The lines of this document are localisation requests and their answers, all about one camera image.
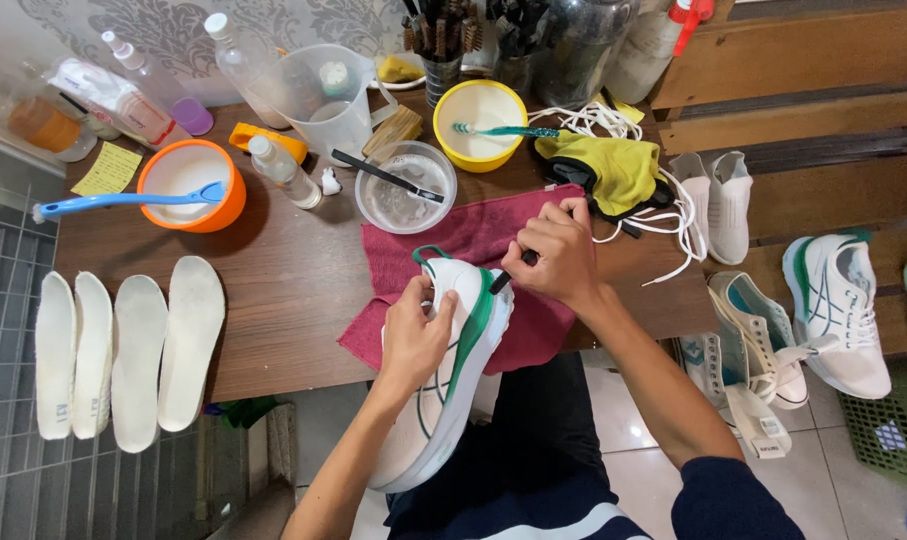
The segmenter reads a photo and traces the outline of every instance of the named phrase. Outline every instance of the measuring jug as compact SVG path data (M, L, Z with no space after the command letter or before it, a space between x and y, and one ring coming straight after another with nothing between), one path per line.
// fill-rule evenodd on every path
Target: measuring jug
M370 113L367 85L376 79L387 105ZM363 160L374 126L397 111L397 100L376 75L376 65L340 45L290 52L250 84L250 92L297 128L309 146L336 166L333 149Z

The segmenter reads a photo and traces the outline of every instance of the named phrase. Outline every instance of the shoe tag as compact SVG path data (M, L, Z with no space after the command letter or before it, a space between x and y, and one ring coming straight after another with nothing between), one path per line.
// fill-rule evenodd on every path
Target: shoe tag
M784 435L783 425L775 416L760 418L759 424L768 437L782 437Z
M786 452L781 448L780 443L774 439L756 439L750 441L754 445L754 449L757 451L757 457L761 460L772 460L776 458L783 458L786 456Z

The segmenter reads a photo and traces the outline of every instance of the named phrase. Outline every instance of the yellow sticky note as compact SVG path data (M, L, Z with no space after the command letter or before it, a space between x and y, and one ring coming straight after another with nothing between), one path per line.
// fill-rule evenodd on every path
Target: yellow sticky note
M639 121L643 119L643 113L631 104L625 104L621 101L614 100L614 107L616 107L616 110L620 111L622 115L630 118L630 121L634 124L639 124Z
M87 176L78 181L70 191L82 197L120 193L134 178L136 167L140 166L142 160L143 155L104 141L96 163L90 168Z

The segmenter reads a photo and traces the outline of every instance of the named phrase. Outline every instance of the red spray nozzle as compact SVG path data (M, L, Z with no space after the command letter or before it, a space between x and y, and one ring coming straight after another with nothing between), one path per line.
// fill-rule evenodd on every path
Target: red spray nozzle
M687 11L687 19L684 21L684 28L683 30L680 30L680 37L677 38L677 44L673 47L674 56L678 57L684 52L684 48L687 47L690 36L692 36L693 31L696 30L696 25L700 24L700 21L707 20L712 16L713 0L692 0L690 9Z

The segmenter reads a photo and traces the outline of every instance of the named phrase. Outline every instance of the patterned wallpaper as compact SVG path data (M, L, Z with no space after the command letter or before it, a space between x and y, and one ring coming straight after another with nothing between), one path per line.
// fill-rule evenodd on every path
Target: patterned wallpaper
M113 30L183 79L219 76L210 14L231 16L242 32L292 50L339 43L364 55L401 50L401 0L16 0L79 57L113 66L100 34Z

